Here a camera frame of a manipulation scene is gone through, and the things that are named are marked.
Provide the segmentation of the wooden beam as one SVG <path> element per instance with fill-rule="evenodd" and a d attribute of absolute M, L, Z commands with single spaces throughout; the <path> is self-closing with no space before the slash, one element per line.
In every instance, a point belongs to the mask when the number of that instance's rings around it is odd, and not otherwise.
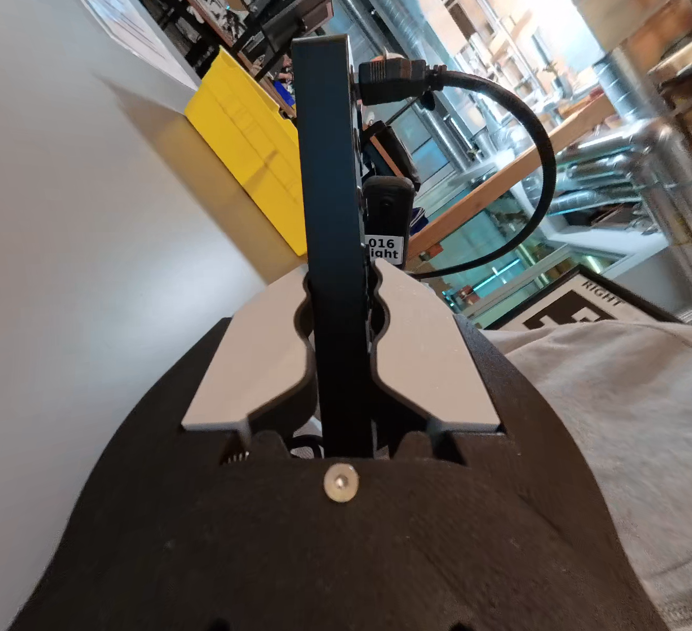
<path fill-rule="evenodd" d="M 577 105 L 577 111 L 569 116 L 561 125 L 549 133 L 553 150 L 556 152 L 580 140 L 591 132 L 608 116 L 614 115 L 615 109 L 610 100 L 600 88 L 588 99 Z M 471 220 L 480 211 L 502 194 L 520 183 L 525 177 L 541 166 L 538 151 L 535 146 L 524 151 L 517 159 L 510 162 L 506 168 L 491 176 L 470 194 L 463 197 L 440 217 L 433 220 L 418 234 L 410 238 L 408 247 L 408 265 L 430 247 L 440 243 L 460 226 Z"/>

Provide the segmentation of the yellow plastic bin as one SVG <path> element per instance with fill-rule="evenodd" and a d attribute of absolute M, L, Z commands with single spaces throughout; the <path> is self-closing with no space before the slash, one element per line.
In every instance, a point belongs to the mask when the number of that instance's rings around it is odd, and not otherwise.
<path fill-rule="evenodd" d="M 220 48 L 185 116 L 297 256 L 307 254 L 298 131 Z"/>

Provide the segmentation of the white desk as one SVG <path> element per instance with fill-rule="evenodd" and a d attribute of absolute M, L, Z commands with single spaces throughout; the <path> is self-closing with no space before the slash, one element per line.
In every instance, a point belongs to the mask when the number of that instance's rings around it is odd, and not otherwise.
<path fill-rule="evenodd" d="M 1 0 L 1 628 L 108 440 L 298 259 L 184 113 L 200 80 L 136 0 Z"/>

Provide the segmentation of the grey sweatshirt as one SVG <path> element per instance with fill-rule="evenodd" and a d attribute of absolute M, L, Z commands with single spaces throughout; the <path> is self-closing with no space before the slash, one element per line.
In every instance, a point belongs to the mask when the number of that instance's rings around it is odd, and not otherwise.
<path fill-rule="evenodd" d="M 636 574 L 691 629 L 691 325 L 484 331 L 549 402 L 593 471 Z"/>

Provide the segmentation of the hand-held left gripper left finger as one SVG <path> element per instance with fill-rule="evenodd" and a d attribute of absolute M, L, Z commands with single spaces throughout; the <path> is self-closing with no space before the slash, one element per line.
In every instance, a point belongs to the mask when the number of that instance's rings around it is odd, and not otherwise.
<path fill-rule="evenodd" d="M 235 315 L 181 422 L 187 431 L 294 434 L 316 410 L 307 268 L 296 268 Z"/>

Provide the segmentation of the silver ventilation duct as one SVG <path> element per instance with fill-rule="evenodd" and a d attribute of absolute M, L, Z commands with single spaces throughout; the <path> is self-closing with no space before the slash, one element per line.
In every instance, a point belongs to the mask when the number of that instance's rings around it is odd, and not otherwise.
<path fill-rule="evenodd" d="M 606 97 L 630 132 L 629 145 L 655 176 L 677 231 L 675 241 L 691 246 L 691 141 L 650 77 L 619 45 L 593 66 Z"/>

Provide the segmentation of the long black USB hub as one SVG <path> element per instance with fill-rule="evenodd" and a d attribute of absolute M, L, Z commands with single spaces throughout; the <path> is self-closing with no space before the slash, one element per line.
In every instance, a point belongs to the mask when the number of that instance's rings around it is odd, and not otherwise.
<path fill-rule="evenodd" d="M 292 62 L 324 451 L 372 459 L 369 267 L 349 38 L 296 39 Z"/>

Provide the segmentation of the framed black white tag sign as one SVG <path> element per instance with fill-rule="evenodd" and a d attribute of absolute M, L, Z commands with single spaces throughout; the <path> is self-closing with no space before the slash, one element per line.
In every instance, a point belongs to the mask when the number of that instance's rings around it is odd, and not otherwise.
<path fill-rule="evenodd" d="M 682 323 L 679 317 L 631 290 L 577 265 L 481 328 L 524 332 L 604 321 Z"/>

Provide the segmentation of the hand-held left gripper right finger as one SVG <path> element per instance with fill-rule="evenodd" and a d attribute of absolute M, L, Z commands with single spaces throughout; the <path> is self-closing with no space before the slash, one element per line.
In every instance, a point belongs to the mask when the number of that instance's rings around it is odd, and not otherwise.
<path fill-rule="evenodd" d="M 500 418 L 452 311 L 388 261 L 372 266 L 384 311 L 372 351 L 376 384 L 421 418 L 429 434 L 495 432 Z"/>

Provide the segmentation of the large white paper sheet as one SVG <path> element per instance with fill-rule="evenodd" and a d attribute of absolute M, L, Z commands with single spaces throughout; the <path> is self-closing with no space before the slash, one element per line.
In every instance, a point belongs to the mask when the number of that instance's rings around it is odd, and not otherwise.
<path fill-rule="evenodd" d="M 132 0 L 80 0 L 108 35 L 129 52 L 190 90 L 199 88 Z"/>

